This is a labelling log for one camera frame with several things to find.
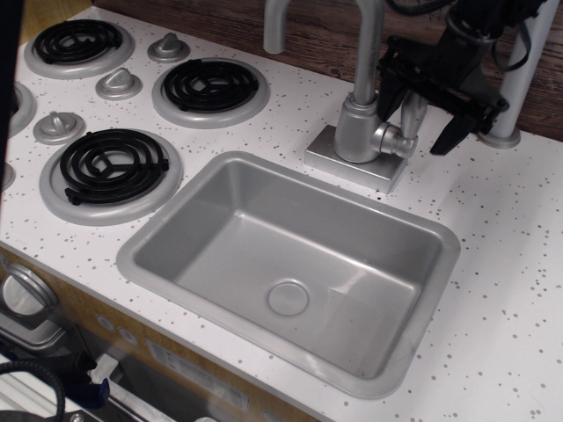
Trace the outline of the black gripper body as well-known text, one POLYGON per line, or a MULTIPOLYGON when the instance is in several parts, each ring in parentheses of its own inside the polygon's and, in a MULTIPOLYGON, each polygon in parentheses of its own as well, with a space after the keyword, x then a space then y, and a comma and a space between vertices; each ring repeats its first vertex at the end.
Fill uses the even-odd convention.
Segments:
POLYGON ((390 36, 378 69, 392 65, 406 67, 408 90, 414 91, 452 115, 470 114, 476 121, 473 132, 490 131, 508 101, 486 79, 482 60, 490 41, 459 22, 448 23, 435 45, 390 36))

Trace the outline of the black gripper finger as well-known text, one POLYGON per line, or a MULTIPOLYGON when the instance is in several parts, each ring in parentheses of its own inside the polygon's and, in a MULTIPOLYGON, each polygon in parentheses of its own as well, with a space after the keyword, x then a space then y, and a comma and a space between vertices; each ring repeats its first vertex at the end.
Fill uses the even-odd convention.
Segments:
POLYGON ((455 114, 438 136, 430 153, 447 155, 474 129, 477 121, 467 113, 455 114))
POLYGON ((381 121, 387 121, 401 106, 409 83, 406 67, 403 65, 382 67, 380 73, 377 115, 381 121))

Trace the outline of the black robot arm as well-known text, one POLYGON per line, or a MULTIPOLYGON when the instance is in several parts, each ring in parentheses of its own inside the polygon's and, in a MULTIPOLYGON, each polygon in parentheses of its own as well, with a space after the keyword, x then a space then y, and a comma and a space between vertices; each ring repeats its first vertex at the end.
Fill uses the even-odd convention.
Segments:
POLYGON ((486 79, 482 60, 496 52, 506 27, 524 36, 527 18, 537 16, 539 1, 456 1, 436 44, 392 35, 380 60, 377 115, 388 120, 408 92, 452 114, 430 152, 444 156, 468 134, 487 134, 509 102, 486 79))

